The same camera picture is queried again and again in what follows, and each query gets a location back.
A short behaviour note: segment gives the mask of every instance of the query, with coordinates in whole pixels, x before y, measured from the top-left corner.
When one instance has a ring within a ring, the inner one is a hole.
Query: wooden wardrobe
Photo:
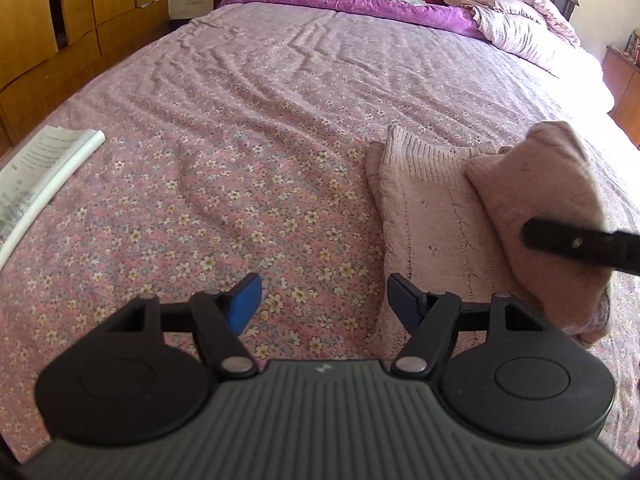
[[[168,20],[167,0],[0,0],[0,155]]]

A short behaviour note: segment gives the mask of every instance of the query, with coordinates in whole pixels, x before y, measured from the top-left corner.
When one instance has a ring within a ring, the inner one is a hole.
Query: bed
[[[568,17],[576,1],[557,1]],[[364,157],[390,124],[475,146],[571,120],[613,190],[611,227],[640,231],[640,155],[585,95],[485,41],[309,7],[231,4],[145,47],[46,120],[107,141],[2,270],[3,436],[20,459],[47,441],[38,372],[142,292],[183,301],[260,272],[264,301],[242,341],[261,364],[388,357]],[[601,440],[635,463],[640,284],[621,283],[612,333],[591,351],[618,384]]]

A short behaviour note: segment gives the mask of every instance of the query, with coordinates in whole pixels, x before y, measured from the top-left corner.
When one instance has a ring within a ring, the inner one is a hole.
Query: pink quilt
[[[257,271],[264,302],[242,341],[260,363],[385,357],[384,247],[364,164],[393,123],[473,146],[580,119],[612,227],[640,230],[640,155],[601,108],[569,95],[484,41],[306,7],[225,6],[137,52],[46,121],[107,141],[2,270],[0,431],[20,458],[43,444],[37,373],[140,292],[183,301]],[[628,462],[639,458],[639,281],[621,282],[612,334],[593,349],[619,387],[602,440]]]

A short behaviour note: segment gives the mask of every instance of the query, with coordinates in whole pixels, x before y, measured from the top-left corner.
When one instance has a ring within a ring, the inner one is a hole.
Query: screw
[[[427,369],[427,361],[421,357],[407,355],[396,361],[396,368],[410,374],[419,374]]]
[[[243,374],[254,367],[254,362],[251,359],[241,355],[227,357],[220,364],[227,372],[232,374]]]

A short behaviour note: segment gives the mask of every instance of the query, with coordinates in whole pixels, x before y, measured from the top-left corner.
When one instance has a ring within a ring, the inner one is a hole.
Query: book
[[[0,270],[62,185],[104,142],[100,130],[45,126],[0,170]]]

